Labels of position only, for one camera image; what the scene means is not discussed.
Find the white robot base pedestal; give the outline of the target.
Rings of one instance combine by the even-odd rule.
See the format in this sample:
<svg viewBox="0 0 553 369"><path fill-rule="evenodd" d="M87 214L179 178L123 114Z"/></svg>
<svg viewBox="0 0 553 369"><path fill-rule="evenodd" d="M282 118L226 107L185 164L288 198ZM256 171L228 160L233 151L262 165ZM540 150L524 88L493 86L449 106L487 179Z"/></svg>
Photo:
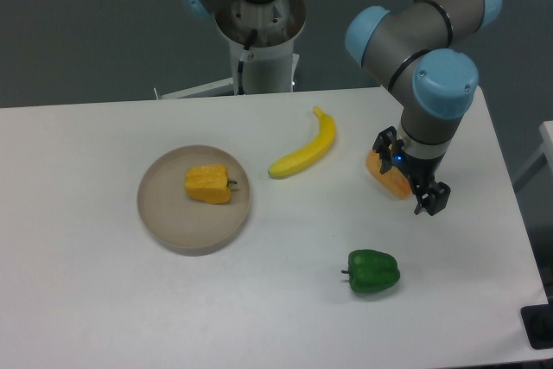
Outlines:
<svg viewBox="0 0 553 369"><path fill-rule="evenodd" d="M206 98L291 92L299 55L296 38L306 22L303 0L265 4L237 1L215 15L229 47L232 76L161 95L160 99Z"/></svg>

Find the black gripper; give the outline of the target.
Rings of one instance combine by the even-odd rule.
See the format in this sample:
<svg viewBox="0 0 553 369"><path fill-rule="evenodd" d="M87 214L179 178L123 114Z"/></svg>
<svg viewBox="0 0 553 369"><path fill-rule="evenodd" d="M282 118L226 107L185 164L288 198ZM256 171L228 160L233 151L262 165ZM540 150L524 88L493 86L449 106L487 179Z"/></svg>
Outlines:
<svg viewBox="0 0 553 369"><path fill-rule="evenodd" d="M390 126L378 133L372 150L380 161L379 173L396 167L408 180L416 196L414 214L426 212L434 216L448 204L449 185L435 181L435 172L443 158L443 144L424 144L409 137L397 138L397 130Z"/></svg>

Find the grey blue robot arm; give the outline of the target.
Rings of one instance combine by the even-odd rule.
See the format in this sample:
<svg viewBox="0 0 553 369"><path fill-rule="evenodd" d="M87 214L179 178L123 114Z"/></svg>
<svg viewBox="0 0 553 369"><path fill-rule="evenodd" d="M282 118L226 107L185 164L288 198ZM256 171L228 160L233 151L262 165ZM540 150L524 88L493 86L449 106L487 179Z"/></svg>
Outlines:
<svg viewBox="0 0 553 369"><path fill-rule="evenodd" d="M237 95L288 92L293 45L306 21L303 0L184 0L213 16L227 39ZM399 14L360 12L346 30L348 53L403 107L398 126L381 131L374 174L407 184L416 210L439 213L449 186L435 179L479 83L474 63L452 49L492 22L502 0L412 0Z"/></svg>

